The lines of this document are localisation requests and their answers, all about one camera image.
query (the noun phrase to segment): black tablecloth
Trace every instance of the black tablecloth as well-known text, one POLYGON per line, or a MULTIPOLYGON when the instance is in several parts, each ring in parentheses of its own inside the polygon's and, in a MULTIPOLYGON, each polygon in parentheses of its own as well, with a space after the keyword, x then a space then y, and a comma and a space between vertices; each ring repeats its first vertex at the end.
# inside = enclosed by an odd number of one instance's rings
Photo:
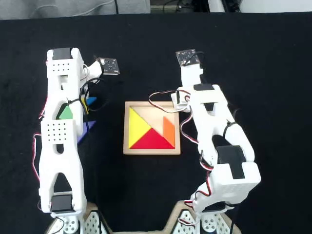
MULTIPOLYGON (((119 63, 120 76, 105 77, 94 91, 109 102, 90 116, 97 120, 90 146, 85 139, 78 148, 87 198, 95 201, 97 194, 114 231, 162 229, 176 201, 188 199, 204 181, 196 145, 184 138, 180 156, 122 154, 124 102, 180 86, 175 51, 190 48, 205 52, 207 80, 240 109, 236 120, 262 176, 241 204, 237 225, 253 234, 308 225, 311 25, 311 13, 0 21, 1 233, 42 233, 51 221, 37 209, 31 151, 46 98, 46 52, 58 47, 78 47, 87 64, 94 55, 119 63)), ((188 132, 195 136, 192 124, 188 132)))

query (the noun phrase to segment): white robotic arm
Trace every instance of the white robotic arm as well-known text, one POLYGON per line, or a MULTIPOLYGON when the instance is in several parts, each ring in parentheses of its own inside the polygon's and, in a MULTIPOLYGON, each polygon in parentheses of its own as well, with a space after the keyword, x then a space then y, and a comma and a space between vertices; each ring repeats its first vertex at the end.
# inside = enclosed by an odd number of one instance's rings
MULTIPOLYGON (((83 107, 80 101, 75 100, 79 100, 81 87, 90 79, 102 74, 119 74, 117 61, 98 58, 88 68, 79 49, 59 48, 48 51, 46 65, 48 95, 41 121, 42 150, 39 161, 41 209, 44 213, 51 213, 52 217, 62 218, 64 223, 66 220, 83 223, 87 200, 77 150, 77 137, 83 130, 83 107), (64 104, 68 105, 73 117, 57 119, 64 104), (59 173, 65 175, 72 191, 54 192, 59 173)), ((68 232, 64 227, 65 233, 75 233, 79 225, 73 226, 73 230, 67 228, 68 232)))
POLYGON ((242 128, 235 123, 220 87, 201 83, 202 69, 195 50, 180 51, 176 55, 182 87, 172 94, 173 105, 176 110, 188 107, 185 112, 192 112, 200 163, 208 170, 205 182, 187 200, 200 219, 203 213, 223 213, 242 202, 261 176, 254 163, 254 150, 242 128), (215 147, 214 135, 223 136, 231 145, 215 147))

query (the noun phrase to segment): blue tangram piece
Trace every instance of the blue tangram piece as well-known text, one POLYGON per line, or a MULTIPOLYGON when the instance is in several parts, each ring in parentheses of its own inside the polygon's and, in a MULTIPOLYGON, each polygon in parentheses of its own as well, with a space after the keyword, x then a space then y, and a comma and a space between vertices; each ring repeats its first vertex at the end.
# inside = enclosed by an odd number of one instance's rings
POLYGON ((89 97, 87 99, 87 105, 90 106, 93 102, 95 102, 96 99, 96 97, 89 97))

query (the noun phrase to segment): green triangle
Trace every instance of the green triangle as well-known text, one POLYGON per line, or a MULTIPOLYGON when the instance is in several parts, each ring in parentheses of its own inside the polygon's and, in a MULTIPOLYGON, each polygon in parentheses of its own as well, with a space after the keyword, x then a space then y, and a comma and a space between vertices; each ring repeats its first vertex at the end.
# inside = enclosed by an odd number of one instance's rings
POLYGON ((73 118, 73 113, 70 110, 69 106, 66 106, 62 114, 59 115, 59 119, 71 119, 73 118))

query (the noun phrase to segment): wooden frame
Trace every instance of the wooden frame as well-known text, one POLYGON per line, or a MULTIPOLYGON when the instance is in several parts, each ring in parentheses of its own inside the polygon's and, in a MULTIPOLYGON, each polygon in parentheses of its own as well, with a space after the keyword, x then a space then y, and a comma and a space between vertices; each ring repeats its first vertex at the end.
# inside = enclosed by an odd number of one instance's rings
MULTIPOLYGON (((171 101, 158 101, 156 104, 173 110, 171 101)), ((180 131, 179 131, 179 113, 174 113, 174 125, 175 125, 175 149, 149 149, 149 150, 137 150, 128 148, 129 139, 129 108, 131 106, 146 106, 146 108, 155 108, 148 101, 127 101, 125 102, 125 120, 124 120, 124 133, 123 133, 123 153, 125 155, 179 155, 180 150, 180 131)))

